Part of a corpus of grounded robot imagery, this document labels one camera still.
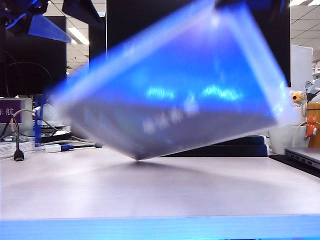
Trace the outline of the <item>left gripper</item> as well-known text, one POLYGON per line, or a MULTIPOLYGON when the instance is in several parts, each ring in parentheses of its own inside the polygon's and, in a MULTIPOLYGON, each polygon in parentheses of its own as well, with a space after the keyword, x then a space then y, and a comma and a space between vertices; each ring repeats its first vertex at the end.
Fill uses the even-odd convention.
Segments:
MULTIPOLYGON (((43 14, 47 0, 2 0, 0 2, 0 28, 11 32, 71 43, 72 38, 43 14)), ((91 0, 64 0, 62 12, 88 25, 101 25, 101 17, 91 0)))

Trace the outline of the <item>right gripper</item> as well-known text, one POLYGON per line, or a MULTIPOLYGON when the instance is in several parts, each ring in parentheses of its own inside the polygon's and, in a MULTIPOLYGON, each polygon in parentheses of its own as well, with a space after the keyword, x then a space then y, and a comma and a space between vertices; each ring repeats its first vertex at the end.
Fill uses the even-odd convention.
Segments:
POLYGON ((281 12, 284 7, 284 0, 216 0, 214 7, 220 9, 223 7, 235 6, 238 4, 248 3, 252 10, 272 10, 276 12, 281 12))

